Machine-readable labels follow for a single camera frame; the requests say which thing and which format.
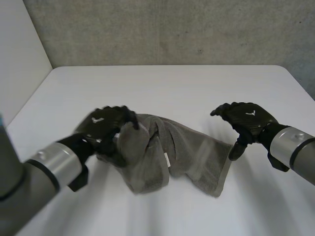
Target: table surface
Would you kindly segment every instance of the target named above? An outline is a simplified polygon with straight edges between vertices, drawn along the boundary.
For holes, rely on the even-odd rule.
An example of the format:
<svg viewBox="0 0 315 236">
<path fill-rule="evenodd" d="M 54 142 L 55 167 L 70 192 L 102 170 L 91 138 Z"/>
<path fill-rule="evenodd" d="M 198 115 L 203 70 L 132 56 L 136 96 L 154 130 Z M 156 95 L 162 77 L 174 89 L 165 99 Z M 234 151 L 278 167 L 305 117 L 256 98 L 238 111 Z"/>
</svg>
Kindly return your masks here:
<svg viewBox="0 0 315 236">
<path fill-rule="evenodd" d="M 127 105 L 234 143 L 228 123 L 209 113 L 225 102 L 254 102 L 280 123 L 315 135 L 315 103 L 282 67 L 272 65 L 82 66 L 54 69 L 8 132 L 22 160 L 69 135 L 96 107 Z M 64 189 L 20 236 L 308 236 L 315 232 L 315 187 L 273 169 L 261 145 L 233 162 L 217 199 L 187 177 L 134 195 L 96 158 L 89 185 Z"/>
</svg>

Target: black wrist band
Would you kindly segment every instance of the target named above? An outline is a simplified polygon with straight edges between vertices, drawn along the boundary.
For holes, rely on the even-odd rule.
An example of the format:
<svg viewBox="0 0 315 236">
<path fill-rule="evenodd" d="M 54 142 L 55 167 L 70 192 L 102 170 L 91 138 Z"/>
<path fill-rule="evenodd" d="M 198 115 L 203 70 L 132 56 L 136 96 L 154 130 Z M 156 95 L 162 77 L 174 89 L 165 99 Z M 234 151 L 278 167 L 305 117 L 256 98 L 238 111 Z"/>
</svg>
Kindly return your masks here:
<svg viewBox="0 0 315 236">
<path fill-rule="evenodd" d="M 279 123 L 270 123 L 266 125 L 259 134 L 259 142 L 270 152 L 270 145 L 274 137 L 283 129 L 288 128 L 287 125 Z"/>
</svg>

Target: black glove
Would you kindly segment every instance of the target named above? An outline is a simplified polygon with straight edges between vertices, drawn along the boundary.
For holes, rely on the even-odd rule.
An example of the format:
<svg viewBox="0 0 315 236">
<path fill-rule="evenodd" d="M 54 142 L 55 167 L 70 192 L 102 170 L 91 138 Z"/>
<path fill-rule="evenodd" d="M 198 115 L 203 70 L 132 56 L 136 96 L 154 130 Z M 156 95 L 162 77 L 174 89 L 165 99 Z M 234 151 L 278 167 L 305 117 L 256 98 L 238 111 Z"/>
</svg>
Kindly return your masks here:
<svg viewBox="0 0 315 236">
<path fill-rule="evenodd" d="M 231 105 L 225 103 L 210 114 L 211 116 L 221 116 L 223 120 L 229 122 L 232 128 L 240 134 L 237 142 L 234 144 L 229 159 L 231 161 L 237 160 L 245 151 L 248 144 L 262 143 L 268 150 L 268 159 L 271 165 L 281 171 L 288 171 L 289 168 L 282 162 L 278 161 L 270 154 L 270 142 L 274 135 L 285 128 L 280 125 L 278 121 L 265 109 L 253 103 L 233 102 Z"/>
<path fill-rule="evenodd" d="M 262 107 L 253 103 L 225 103 L 211 112 L 212 116 L 221 116 L 240 134 L 229 154 L 229 159 L 237 160 L 248 144 L 259 143 L 259 134 L 269 123 L 277 120 Z"/>
<path fill-rule="evenodd" d="M 136 114 L 128 107 L 104 107 L 90 113 L 79 124 L 75 133 L 82 134 L 96 153 L 105 154 L 107 161 L 117 167 L 125 167 L 127 163 L 118 153 L 113 139 L 127 122 L 132 122 L 133 127 L 139 129 Z"/>
</svg>

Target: gray towel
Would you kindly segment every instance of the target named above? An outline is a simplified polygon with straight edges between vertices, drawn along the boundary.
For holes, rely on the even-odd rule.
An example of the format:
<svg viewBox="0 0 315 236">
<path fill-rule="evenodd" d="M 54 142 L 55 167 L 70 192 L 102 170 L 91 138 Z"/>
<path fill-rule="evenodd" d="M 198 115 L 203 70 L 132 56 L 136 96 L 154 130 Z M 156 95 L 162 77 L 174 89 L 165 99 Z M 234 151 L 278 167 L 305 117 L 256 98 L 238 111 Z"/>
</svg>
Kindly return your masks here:
<svg viewBox="0 0 315 236">
<path fill-rule="evenodd" d="M 134 193 L 145 193 L 186 174 L 203 192 L 218 197 L 230 166 L 231 145 L 153 115 L 137 115 L 140 129 L 126 124 L 117 139 L 117 148 L 128 162 L 117 168 Z M 165 157 L 167 153 L 170 167 Z"/>
</svg>

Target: robotic hand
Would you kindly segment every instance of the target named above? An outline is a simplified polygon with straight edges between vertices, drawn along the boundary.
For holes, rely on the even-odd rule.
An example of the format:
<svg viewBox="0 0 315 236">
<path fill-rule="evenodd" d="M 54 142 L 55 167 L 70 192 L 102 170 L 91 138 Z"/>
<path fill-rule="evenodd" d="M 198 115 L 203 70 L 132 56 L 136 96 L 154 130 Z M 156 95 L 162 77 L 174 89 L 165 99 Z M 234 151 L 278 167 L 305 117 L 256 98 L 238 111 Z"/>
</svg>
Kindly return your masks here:
<svg viewBox="0 0 315 236">
<path fill-rule="evenodd" d="M 287 172 L 290 168 L 315 185 L 315 138 L 296 128 L 281 125 L 266 110 L 253 103 L 225 103 L 210 114 L 221 116 L 240 134 L 229 159 L 237 160 L 248 144 L 261 143 L 271 165 Z"/>
<path fill-rule="evenodd" d="M 85 162 L 93 154 L 105 154 L 114 165 L 126 166 L 113 138 L 127 122 L 138 129 L 135 112 L 126 106 L 96 109 L 73 135 L 20 163 L 0 120 L 0 212 L 6 220 L 0 225 L 0 235 L 14 235 L 62 188 L 77 191 L 85 186 L 89 174 Z"/>
<path fill-rule="evenodd" d="M 90 113 L 75 129 L 75 133 L 82 134 L 95 152 L 105 154 L 108 162 L 125 167 L 127 163 L 117 152 L 113 139 L 127 122 L 132 122 L 134 129 L 139 129 L 136 114 L 128 107 L 104 107 Z"/>
</svg>

